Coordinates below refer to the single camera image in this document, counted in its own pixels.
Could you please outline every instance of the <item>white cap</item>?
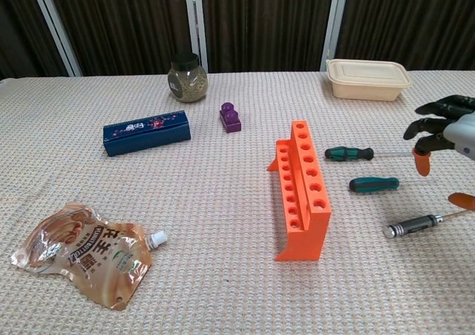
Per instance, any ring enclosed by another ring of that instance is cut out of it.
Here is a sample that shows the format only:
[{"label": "white cap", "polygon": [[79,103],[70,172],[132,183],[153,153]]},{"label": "white cap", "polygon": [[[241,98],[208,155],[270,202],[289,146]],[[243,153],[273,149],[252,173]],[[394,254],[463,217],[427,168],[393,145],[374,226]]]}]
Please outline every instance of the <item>white cap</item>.
[{"label": "white cap", "polygon": [[145,243],[147,244],[149,251],[155,250],[159,245],[166,241],[167,237],[163,231],[159,231],[145,237]]}]

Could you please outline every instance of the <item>blue box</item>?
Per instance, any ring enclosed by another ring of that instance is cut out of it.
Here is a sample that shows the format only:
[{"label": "blue box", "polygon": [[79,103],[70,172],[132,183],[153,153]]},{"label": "blue box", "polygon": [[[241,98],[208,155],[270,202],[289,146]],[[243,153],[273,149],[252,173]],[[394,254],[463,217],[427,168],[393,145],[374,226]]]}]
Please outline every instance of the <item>blue box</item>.
[{"label": "blue box", "polygon": [[190,140],[190,127],[184,111],[103,127],[104,148],[109,157],[164,144]]}]

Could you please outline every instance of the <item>purple toy block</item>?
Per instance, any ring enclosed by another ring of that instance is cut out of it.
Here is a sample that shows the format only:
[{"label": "purple toy block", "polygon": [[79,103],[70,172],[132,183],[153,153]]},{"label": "purple toy block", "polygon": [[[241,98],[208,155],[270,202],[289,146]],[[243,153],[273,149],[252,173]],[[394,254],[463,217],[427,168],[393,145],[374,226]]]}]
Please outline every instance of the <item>purple toy block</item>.
[{"label": "purple toy block", "polygon": [[220,119],[226,132],[240,131],[239,114],[235,111],[235,107],[232,103],[222,104]]}]

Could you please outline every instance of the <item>screwdriver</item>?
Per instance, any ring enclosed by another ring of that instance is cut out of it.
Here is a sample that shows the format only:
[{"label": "screwdriver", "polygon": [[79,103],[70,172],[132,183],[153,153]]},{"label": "screwdriver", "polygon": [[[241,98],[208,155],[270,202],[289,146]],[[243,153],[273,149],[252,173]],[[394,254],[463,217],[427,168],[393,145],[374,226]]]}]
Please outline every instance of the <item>screwdriver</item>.
[{"label": "screwdriver", "polygon": [[350,181],[349,188],[352,192],[380,192],[383,190],[396,190],[399,188],[397,178],[363,177]]},{"label": "screwdriver", "polygon": [[[376,157],[383,156],[412,156],[412,152],[379,152],[376,153]],[[329,148],[325,151],[325,158],[335,160],[337,162],[344,162],[346,160],[358,160],[366,159],[372,160],[375,157],[374,151],[371,148],[359,149],[359,148],[349,148],[349,147],[334,147]]]},{"label": "screwdriver", "polygon": [[406,220],[406,221],[391,224],[387,226],[386,228],[384,228],[383,233],[387,238],[402,237],[409,233],[421,231],[429,227],[435,227],[439,225],[441,222],[443,222],[444,218],[461,215],[469,211],[472,211],[472,210],[462,210],[462,211],[454,212],[452,214],[448,214],[444,216],[441,216],[441,215],[419,216],[418,218],[413,218],[411,220]]}]

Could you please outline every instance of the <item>curtain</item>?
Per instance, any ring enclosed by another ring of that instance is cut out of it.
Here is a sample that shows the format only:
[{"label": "curtain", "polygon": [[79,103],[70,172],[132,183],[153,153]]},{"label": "curtain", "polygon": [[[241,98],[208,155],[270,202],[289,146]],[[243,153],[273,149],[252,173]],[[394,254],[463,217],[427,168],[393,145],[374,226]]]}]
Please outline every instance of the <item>curtain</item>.
[{"label": "curtain", "polygon": [[203,0],[210,72],[317,71],[331,0]]},{"label": "curtain", "polygon": [[191,51],[186,0],[54,0],[85,76],[165,74]]},{"label": "curtain", "polygon": [[67,76],[36,0],[0,0],[0,79]]},{"label": "curtain", "polygon": [[475,69],[475,0],[347,0],[338,58]]}]

